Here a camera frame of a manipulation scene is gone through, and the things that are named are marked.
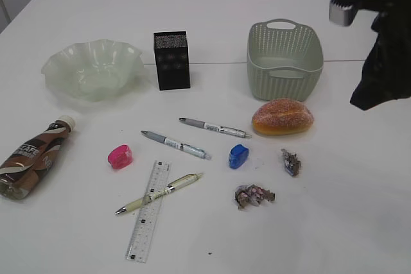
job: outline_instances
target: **ballpoint pen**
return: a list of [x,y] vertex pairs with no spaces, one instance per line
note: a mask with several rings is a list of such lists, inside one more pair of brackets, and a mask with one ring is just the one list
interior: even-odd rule
[[170,146],[172,148],[176,148],[178,150],[181,150],[183,152],[187,152],[191,155],[194,155],[196,157],[200,158],[206,158],[207,160],[211,160],[210,154],[207,154],[204,150],[201,150],[200,148],[196,148],[193,146],[190,146],[189,144],[183,144],[179,141],[174,141],[173,139],[167,138],[165,136],[153,133],[153,132],[148,132],[148,131],[141,131],[141,133],[147,137],[152,139],[153,141],[158,141],[162,144],[166,144],[167,146]]
[[179,178],[176,181],[168,184],[167,187],[161,191],[158,191],[152,194],[147,194],[136,201],[126,204],[124,207],[118,209],[116,211],[116,214],[132,212],[138,209],[139,207],[143,207],[146,204],[156,200],[157,198],[160,198],[161,196],[167,195],[169,193],[176,191],[177,189],[181,189],[184,186],[187,186],[189,184],[192,184],[193,182],[196,182],[199,178],[202,177],[202,175],[203,175],[202,173],[197,173],[197,174],[191,173],[189,175],[183,176],[182,178]]
[[206,123],[199,120],[189,119],[189,118],[180,118],[180,122],[195,126],[196,128],[205,128],[206,130],[215,131],[218,133],[223,133],[227,135],[237,136],[241,138],[251,138],[250,134],[247,134],[244,131],[237,130],[236,128],[228,128],[226,126],[220,126],[215,124]]

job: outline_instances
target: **pencil shavings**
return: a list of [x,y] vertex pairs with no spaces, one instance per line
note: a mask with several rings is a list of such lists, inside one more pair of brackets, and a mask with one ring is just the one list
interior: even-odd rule
[[283,152],[284,168],[290,176],[297,176],[300,173],[301,161],[298,160],[297,154],[291,154],[285,149],[281,149]]
[[248,203],[258,207],[263,200],[274,201],[275,194],[252,184],[237,187],[235,198],[238,203],[238,209],[240,210],[244,209]]

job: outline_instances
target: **ruler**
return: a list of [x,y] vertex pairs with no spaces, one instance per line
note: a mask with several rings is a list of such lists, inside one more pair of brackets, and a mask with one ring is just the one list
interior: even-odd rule
[[[155,161],[152,174],[146,188],[145,196],[158,192],[167,186],[168,174],[171,164],[163,161]],[[128,245],[126,259],[137,262],[146,262],[155,228],[155,222],[159,215],[162,197],[140,208],[136,225],[134,226],[130,244]]]

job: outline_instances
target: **wavy glass bowl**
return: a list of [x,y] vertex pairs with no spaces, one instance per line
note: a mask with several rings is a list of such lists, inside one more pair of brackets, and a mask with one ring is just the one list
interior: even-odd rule
[[128,43],[97,40],[75,43],[50,57],[41,72],[46,85],[71,97],[101,101],[130,85],[144,65]]

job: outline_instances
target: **black pen holder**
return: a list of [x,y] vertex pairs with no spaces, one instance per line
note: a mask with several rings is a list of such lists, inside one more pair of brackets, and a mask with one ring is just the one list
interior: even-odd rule
[[154,55],[160,90],[190,88],[185,31],[154,33]]

